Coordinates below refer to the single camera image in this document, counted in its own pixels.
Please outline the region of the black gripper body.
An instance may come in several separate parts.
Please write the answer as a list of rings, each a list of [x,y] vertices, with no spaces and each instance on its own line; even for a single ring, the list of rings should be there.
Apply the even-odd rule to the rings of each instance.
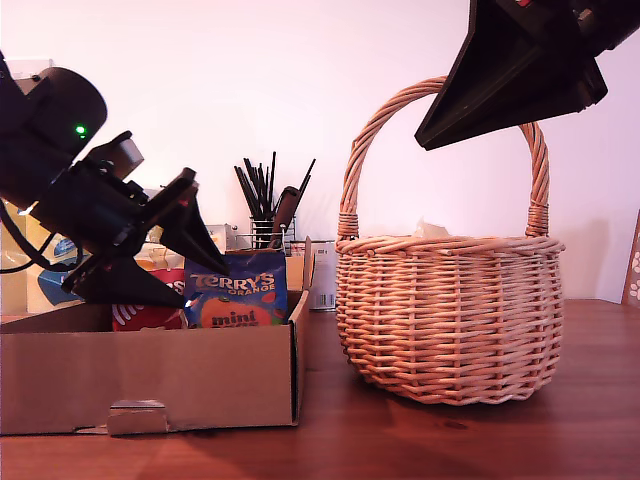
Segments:
[[[198,190],[195,176],[185,168],[167,186],[185,182]],[[134,259],[149,230],[161,227],[159,217],[169,203],[162,194],[165,188],[150,198],[135,182],[115,176],[109,163],[79,162],[49,186],[32,215],[44,228],[76,245],[78,259],[70,275],[90,257]]]

